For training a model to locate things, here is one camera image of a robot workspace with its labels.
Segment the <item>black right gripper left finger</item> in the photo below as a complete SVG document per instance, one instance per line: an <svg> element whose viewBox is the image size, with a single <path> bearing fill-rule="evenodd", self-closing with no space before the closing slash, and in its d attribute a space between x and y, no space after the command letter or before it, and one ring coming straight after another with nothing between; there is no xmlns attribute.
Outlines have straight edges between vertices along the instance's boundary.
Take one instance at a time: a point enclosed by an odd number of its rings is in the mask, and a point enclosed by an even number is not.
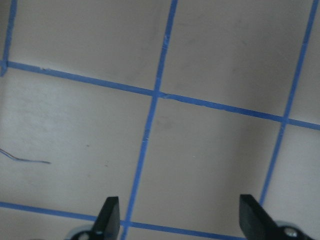
<svg viewBox="0 0 320 240"><path fill-rule="evenodd" d="M120 231L119 197L105 200L97 219L91 228L94 240L116 240Z"/></svg>

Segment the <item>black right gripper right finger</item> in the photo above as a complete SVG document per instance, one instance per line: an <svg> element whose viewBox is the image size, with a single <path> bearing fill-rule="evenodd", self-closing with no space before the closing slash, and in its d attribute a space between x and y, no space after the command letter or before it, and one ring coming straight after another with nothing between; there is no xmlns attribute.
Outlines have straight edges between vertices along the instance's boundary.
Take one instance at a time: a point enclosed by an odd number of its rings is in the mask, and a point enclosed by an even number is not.
<svg viewBox="0 0 320 240"><path fill-rule="evenodd" d="M239 226L247 240L280 240L280 228L250 194L239 196Z"/></svg>

